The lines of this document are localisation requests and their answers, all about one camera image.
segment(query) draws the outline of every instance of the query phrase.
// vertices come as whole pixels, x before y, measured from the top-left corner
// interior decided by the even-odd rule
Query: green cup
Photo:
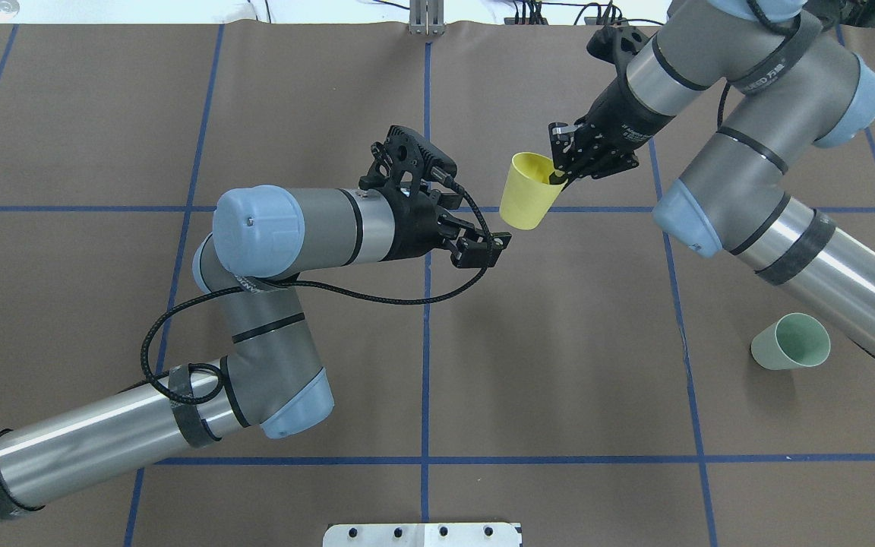
[[[826,327],[805,314],[786,315],[751,340],[751,356],[773,371],[819,366],[829,348]]]

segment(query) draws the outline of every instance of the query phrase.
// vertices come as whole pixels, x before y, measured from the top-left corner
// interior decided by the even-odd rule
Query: metal plate
[[[323,547],[521,547],[520,523],[392,523],[336,525]]]

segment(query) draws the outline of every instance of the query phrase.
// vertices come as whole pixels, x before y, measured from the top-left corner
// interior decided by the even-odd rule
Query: light blue joint cap
[[[204,245],[208,243],[208,238],[205,238],[204,242],[201,242],[201,245],[197,247],[197,251],[194,252],[194,260],[191,261],[191,275],[194,277],[194,284],[204,294],[211,292],[208,290],[208,284],[204,282],[204,276],[201,274],[201,252],[204,251]]]
[[[333,412],[333,392],[326,378],[326,369],[320,369],[279,412],[261,423],[261,430],[269,439],[281,439],[305,432],[313,425],[323,422]]]
[[[875,72],[866,66],[861,56],[857,53],[853,55],[860,59],[860,82],[857,83],[857,90],[853,93],[850,106],[839,119],[836,127],[813,143],[820,148],[832,148],[849,142],[875,120]]]
[[[664,232],[680,239],[704,258],[711,258],[722,250],[722,240],[708,215],[680,179],[674,181],[674,186],[653,208],[653,220]]]
[[[292,266],[302,249],[305,222],[284,188],[264,185],[226,191],[212,221],[215,252],[236,276],[272,277]]]
[[[751,13],[747,0],[708,0],[708,3],[734,17],[758,21]],[[791,20],[802,11],[802,6],[805,6],[805,0],[758,0],[758,7],[772,22]]]

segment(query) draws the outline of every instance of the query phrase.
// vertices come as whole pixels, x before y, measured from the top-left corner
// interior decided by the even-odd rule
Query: wire
[[[465,284],[461,285],[457,289],[450,291],[448,293],[442,294],[440,296],[430,297],[430,298],[417,298],[413,300],[403,300],[396,298],[384,298],[373,295],[362,294],[356,291],[351,291],[349,289],[344,289],[342,287],[337,287],[334,285],[330,285],[327,283],[320,283],[320,281],[307,281],[307,280],[293,280],[293,281],[269,281],[269,280],[258,280],[261,283],[277,287],[277,288],[285,288],[285,287],[312,287],[316,289],[322,289],[331,291],[334,293],[338,293],[341,295],[349,296],[352,298],[356,298],[359,300],[367,300],[369,302],[379,302],[379,304],[393,304],[393,305],[424,305],[424,304],[437,304],[437,302],[443,302],[445,300],[454,298],[459,294],[465,292],[469,289],[473,284],[478,283],[480,278],[484,276],[490,264],[494,260],[494,245],[495,242],[492,238],[492,232],[488,228],[488,223],[485,222],[485,217],[482,215],[482,211],[479,209],[479,205],[475,202],[475,198],[464,189],[460,184],[458,184],[454,177],[448,175],[445,180],[440,181],[442,186],[447,187],[451,191],[455,191],[458,194],[461,194],[466,201],[468,201],[469,207],[472,208],[472,212],[475,214],[475,218],[479,221],[479,225],[482,226],[482,233],[485,238],[485,243],[488,245],[488,255],[487,261],[485,262],[482,269],[477,271],[474,277],[471,280],[465,282]],[[143,384],[150,384],[151,387],[155,388],[159,394],[166,396],[173,402],[181,403],[183,405],[201,405],[202,403],[206,403],[216,395],[218,395],[222,389],[225,387],[227,382],[225,375],[219,370],[218,367],[214,365],[210,365],[207,363],[197,363],[190,365],[191,370],[199,370],[208,374],[212,374],[218,381],[215,383],[215,388],[212,388],[208,394],[201,395],[201,397],[191,397],[187,395],[177,394],[177,392],[172,391],[171,389],[164,387],[160,380],[167,376],[166,373],[160,373],[155,375],[150,370],[150,343],[153,342],[153,338],[157,335],[157,331],[160,331],[160,328],[167,322],[168,319],[171,318],[174,314],[178,314],[180,311],[184,311],[184,309],[190,308],[193,305],[201,304],[202,302],[208,302],[209,300],[214,300],[215,298],[223,297],[229,294],[236,294],[242,292],[242,287],[229,287],[226,289],[210,292],[206,295],[199,296],[197,298],[192,298],[187,302],[181,302],[179,305],[175,305],[174,308],[168,309],[168,311],[164,312],[160,318],[157,318],[153,325],[150,326],[150,329],[147,332],[147,335],[144,337],[144,341],[140,346],[140,370],[144,374],[144,381],[139,382],[139,384],[132,385],[128,387],[128,389],[133,389],[135,387],[140,387]]]
[[[725,122],[725,101],[728,100],[728,92],[731,90],[731,82],[725,82],[725,90],[722,91],[722,99],[718,101],[718,129]]]
[[[573,21],[573,27],[575,27],[577,24],[580,24],[580,17],[583,16],[583,12],[586,11],[586,9],[588,9],[591,6],[596,6],[596,17],[597,18],[600,17],[600,10],[603,9],[603,6],[600,6],[596,2],[590,2],[589,4],[583,4],[583,9],[580,10],[579,14],[576,14],[576,20]]]
[[[388,6],[394,6],[395,8],[400,8],[400,9],[402,9],[402,10],[410,11],[410,8],[409,8],[409,7],[402,6],[402,5],[400,5],[400,4],[395,4],[395,3],[392,3],[392,2],[388,2],[387,0],[372,0],[372,1],[374,1],[374,2],[376,2],[376,3],[378,3],[378,4],[386,4],[386,5],[388,5]]]
[[[760,22],[763,27],[767,28],[768,31],[774,32],[774,34],[778,34],[779,36],[791,36],[795,32],[791,28],[778,27],[778,25],[775,25],[774,22],[769,20],[765,11],[758,6],[757,0],[746,1],[747,7],[751,9],[751,13],[754,14],[754,17],[757,17],[758,22]],[[725,82],[725,90],[722,91],[722,98],[718,101],[718,129],[722,128],[722,124],[725,122],[725,103],[728,100],[728,93],[730,90],[731,82]]]
[[[311,287],[314,289],[322,289],[330,292],[334,292],[337,294],[341,294],[344,296],[348,296],[351,298],[356,298],[358,300],[365,300],[369,302],[378,302],[378,304],[391,304],[391,305],[424,305],[424,304],[437,304],[438,302],[443,302],[445,300],[454,298],[459,294],[465,292],[469,288],[472,287],[473,284],[478,283],[480,278],[484,276],[486,271],[488,271],[489,264],[492,263],[494,259],[494,242],[492,240],[491,230],[488,228],[488,224],[485,222],[485,217],[482,215],[482,211],[479,209],[479,205],[473,200],[470,194],[461,187],[460,184],[455,182],[454,178],[450,175],[444,181],[441,181],[441,184],[444,187],[447,187],[451,191],[457,191],[458,194],[461,194],[465,201],[468,201],[469,207],[472,208],[472,212],[475,214],[475,218],[479,221],[479,225],[482,228],[482,231],[485,236],[485,242],[488,243],[488,257],[487,262],[482,266],[482,269],[479,270],[478,273],[475,274],[471,280],[465,282],[465,284],[456,288],[453,291],[447,292],[440,296],[433,296],[428,298],[416,298],[416,299],[398,299],[398,298],[384,298],[379,296],[373,296],[368,294],[362,294],[356,291],[352,291],[350,289],[344,289],[342,287],[337,287],[336,285],[330,285],[329,283],[321,283],[320,281],[308,281],[308,280],[295,280],[295,281],[269,281],[269,280],[260,280],[262,283],[273,287]]]
[[[660,27],[663,27],[663,25],[664,25],[660,21],[645,20],[645,18],[638,18],[638,17],[625,18],[625,20],[616,20],[616,21],[612,22],[612,24],[621,24],[621,22],[649,22],[650,24],[660,25]]]
[[[774,22],[769,20],[768,15],[765,14],[765,11],[758,6],[757,0],[747,0],[747,7],[751,9],[751,13],[754,14],[754,17],[758,18],[758,22],[764,25],[765,28],[774,32],[775,34],[781,36],[791,36],[793,34],[793,30],[791,28],[778,27]]]
[[[219,298],[225,295],[234,294],[238,292],[242,292],[242,287],[229,287],[228,289],[222,289],[220,291],[214,291],[208,293],[206,295],[199,296],[197,298],[192,298],[187,302],[182,302],[179,305],[175,305],[174,308],[168,309],[168,311],[164,312],[160,318],[157,318],[153,325],[150,326],[150,330],[147,331],[147,335],[144,337],[143,343],[140,345],[140,370],[144,373],[144,381],[147,384],[150,384],[151,387],[155,388],[159,394],[166,396],[171,401],[175,403],[181,403],[183,405],[201,405],[202,403],[207,403],[208,401],[215,398],[216,395],[221,394],[222,389],[225,387],[225,378],[223,377],[222,371],[219,370],[218,367],[214,365],[208,365],[205,363],[198,363],[198,369],[204,370],[209,374],[214,375],[218,378],[218,381],[215,383],[215,388],[212,389],[208,394],[201,395],[201,397],[188,397],[187,395],[175,394],[174,391],[171,391],[167,387],[161,385],[159,379],[153,372],[150,371],[150,343],[153,342],[153,337],[157,335],[157,331],[160,331],[160,327],[167,322],[168,319],[171,318],[174,314],[177,314],[178,311],[183,311],[183,309],[190,308],[192,305],[198,305],[202,302],[208,302],[209,300],[214,300],[215,298]]]

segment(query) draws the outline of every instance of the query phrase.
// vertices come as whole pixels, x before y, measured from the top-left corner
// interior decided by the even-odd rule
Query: yellow cup
[[[565,186],[549,184],[554,171],[552,160],[540,153],[519,152],[512,156],[501,194],[501,220],[517,229],[537,227]]]

